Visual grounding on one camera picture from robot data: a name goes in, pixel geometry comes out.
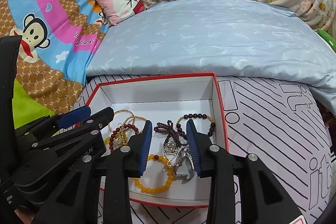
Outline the red cardboard box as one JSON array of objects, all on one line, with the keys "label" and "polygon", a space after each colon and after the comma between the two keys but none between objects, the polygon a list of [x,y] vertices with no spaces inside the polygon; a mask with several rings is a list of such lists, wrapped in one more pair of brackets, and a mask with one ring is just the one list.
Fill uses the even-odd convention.
[{"label": "red cardboard box", "polygon": [[[228,146],[226,122],[219,84],[214,73],[129,77],[103,76],[93,79],[82,93],[82,102],[96,113],[106,107],[114,111],[126,109],[155,126],[168,120],[176,122],[185,114],[207,114],[215,121],[210,138],[213,144]],[[110,137],[108,126],[104,139]],[[194,178],[187,184],[175,180],[168,190],[149,194],[129,179],[130,199],[163,207],[204,208],[208,206],[210,178]]]}]

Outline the purple garnet bead strand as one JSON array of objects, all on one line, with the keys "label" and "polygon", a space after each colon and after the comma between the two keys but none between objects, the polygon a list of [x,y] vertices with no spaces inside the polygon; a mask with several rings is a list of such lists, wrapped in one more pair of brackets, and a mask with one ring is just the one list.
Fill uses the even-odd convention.
[{"label": "purple garnet bead strand", "polygon": [[156,133],[166,135],[166,139],[163,142],[164,145],[168,145],[170,139],[173,139],[173,143],[177,148],[181,148],[186,145],[186,143],[182,143],[180,138],[185,139],[187,141],[186,133],[182,130],[181,125],[177,123],[177,129],[174,129],[174,124],[171,120],[168,120],[167,123],[158,122],[154,128]]}]

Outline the light blue quilt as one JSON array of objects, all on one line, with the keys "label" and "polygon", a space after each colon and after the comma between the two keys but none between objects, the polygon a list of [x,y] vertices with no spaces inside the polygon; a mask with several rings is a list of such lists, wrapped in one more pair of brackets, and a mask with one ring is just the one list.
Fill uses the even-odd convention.
[{"label": "light blue quilt", "polygon": [[294,12],[248,0],[180,0],[109,28],[87,76],[213,72],[307,84],[335,110],[335,53]]}]

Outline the silver metal watch band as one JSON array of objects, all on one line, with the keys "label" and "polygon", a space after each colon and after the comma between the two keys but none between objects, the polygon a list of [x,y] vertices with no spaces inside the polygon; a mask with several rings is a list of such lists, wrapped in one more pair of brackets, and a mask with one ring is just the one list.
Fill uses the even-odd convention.
[{"label": "silver metal watch band", "polygon": [[176,157],[174,165],[175,179],[179,180],[181,184],[187,184],[195,176],[195,168],[190,149],[188,146],[182,148]]}]

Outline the thin gold bangle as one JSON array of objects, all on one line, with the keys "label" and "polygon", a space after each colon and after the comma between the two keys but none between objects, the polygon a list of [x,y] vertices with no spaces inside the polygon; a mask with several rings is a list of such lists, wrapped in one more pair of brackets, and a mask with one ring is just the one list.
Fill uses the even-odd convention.
[{"label": "thin gold bangle", "polygon": [[130,110],[121,109],[114,112],[113,120],[108,124],[108,129],[113,132],[117,127],[121,126],[127,118],[131,117],[130,122],[135,124],[135,119],[133,118],[134,113]]}]

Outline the grey line-patterned bed sheet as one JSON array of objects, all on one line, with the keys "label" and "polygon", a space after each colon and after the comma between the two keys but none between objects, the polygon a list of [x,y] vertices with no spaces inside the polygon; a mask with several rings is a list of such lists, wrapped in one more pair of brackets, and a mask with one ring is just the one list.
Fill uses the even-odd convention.
[{"label": "grey line-patterned bed sheet", "polygon": [[314,223],[327,209],[335,177],[330,135],[310,89],[261,77],[216,78],[230,153],[260,157]]}]

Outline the green plush toy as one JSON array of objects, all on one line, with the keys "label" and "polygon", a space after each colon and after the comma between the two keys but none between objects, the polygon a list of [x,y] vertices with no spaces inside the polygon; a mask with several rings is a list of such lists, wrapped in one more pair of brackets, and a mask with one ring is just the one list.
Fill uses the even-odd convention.
[{"label": "green plush toy", "polygon": [[317,30],[317,34],[319,34],[319,36],[327,42],[334,52],[336,52],[336,40],[330,34],[321,29]]}]

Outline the colourful monkey cartoon blanket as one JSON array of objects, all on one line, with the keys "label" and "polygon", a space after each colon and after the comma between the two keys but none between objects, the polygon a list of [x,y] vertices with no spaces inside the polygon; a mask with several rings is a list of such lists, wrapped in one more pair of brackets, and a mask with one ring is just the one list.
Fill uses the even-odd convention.
[{"label": "colourful monkey cartoon blanket", "polygon": [[15,127],[71,110],[107,30],[95,0],[1,0],[1,36],[21,38]]}]

